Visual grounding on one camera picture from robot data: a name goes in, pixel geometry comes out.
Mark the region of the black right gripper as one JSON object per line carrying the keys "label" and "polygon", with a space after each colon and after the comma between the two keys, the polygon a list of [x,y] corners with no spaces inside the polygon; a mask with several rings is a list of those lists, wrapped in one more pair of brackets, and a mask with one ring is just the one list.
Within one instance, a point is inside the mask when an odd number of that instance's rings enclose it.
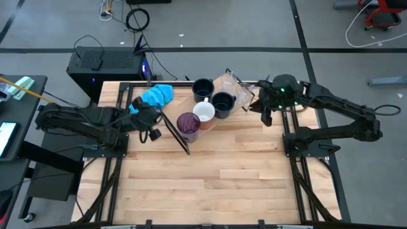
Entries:
{"label": "black right gripper", "polygon": [[272,125],[272,112],[270,109],[281,109],[282,105],[279,101],[279,93],[273,87],[270,81],[258,81],[256,83],[259,90],[259,101],[249,105],[249,110],[252,112],[261,112],[261,122],[270,127]]}

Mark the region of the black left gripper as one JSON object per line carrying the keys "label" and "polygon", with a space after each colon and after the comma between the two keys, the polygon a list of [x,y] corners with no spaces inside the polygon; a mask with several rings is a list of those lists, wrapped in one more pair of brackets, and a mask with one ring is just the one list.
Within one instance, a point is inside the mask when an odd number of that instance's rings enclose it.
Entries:
{"label": "black left gripper", "polygon": [[162,110],[153,106],[141,107],[143,105],[142,97],[136,97],[129,106],[130,120],[136,131],[143,132],[148,130],[148,136],[151,141],[155,141],[162,136],[159,129],[152,129],[162,119]]}

